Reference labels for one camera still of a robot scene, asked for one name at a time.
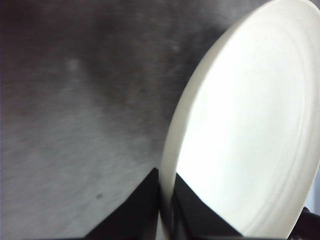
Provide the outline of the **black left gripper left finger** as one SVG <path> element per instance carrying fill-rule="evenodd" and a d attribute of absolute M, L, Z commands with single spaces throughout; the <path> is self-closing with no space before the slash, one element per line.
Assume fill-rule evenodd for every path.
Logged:
<path fill-rule="evenodd" d="M 84 239 L 156 239 L 159 199 L 159 170 L 153 168 L 129 197 Z"/>

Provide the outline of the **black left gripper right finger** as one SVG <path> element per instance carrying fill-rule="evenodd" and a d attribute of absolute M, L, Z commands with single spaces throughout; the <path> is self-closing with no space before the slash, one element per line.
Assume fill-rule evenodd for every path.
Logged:
<path fill-rule="evenodd" d="M 177 174 L 173 192 L 174 240 L 246 240 L 211 210 Z"/>

